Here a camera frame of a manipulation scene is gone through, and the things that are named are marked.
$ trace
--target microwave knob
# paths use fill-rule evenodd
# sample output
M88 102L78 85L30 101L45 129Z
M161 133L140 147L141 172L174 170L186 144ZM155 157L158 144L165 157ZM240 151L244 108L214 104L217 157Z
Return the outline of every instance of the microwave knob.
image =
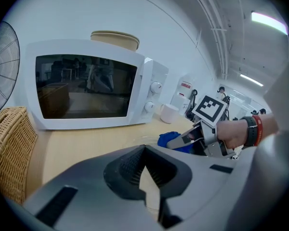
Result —
M144 105L144 109L145 111L147 111L148 113L152 112L154 110L154 107L155 107L155 104L151 101L147 102L145 105Z
M154 81L150 86L151 92L153 93L160 93L162 91L162 84Z

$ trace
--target blue object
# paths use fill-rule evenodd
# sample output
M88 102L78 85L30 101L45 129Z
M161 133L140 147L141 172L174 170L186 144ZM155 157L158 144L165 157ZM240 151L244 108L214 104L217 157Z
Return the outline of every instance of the blue object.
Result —
M178 132L169 132L169 133L160 134L159 139L158 139L158 146L167 148L167 143L169 141L179 137L180 135L181 135L181 133L178 133ZM193 144L190 144L190 145L180 147L177 149L173 149L173 150L178 151L178 152L189 153L189 151L192 147L193 147Z

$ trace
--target human arm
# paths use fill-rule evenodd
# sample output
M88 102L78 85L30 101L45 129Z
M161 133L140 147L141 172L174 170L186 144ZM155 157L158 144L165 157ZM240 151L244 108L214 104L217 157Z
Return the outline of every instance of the human arm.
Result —
M278 131L273 114L260 116L263 125L262 140ZM227 148L236 148L243 145L247 139L248 125L246 120L221 121L216 124L217 138L225 141Z

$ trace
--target electric fan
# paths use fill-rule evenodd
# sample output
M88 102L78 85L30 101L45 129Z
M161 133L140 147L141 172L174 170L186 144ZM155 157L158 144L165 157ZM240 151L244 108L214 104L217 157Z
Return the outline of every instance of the electric fan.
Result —
M19 43L14 29L7 22L0 23L0 109L8 101L18 75Z

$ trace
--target wooden countertop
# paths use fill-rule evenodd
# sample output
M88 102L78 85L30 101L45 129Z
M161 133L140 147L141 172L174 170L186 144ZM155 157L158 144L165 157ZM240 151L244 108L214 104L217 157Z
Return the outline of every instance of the wooden countertop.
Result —
M156 144L162 133L183 133L192 122L180 116L166 124L154 114L147 124L79 130L35 130L38 140L32 153L27 176L26 195L82 160L138 144Z

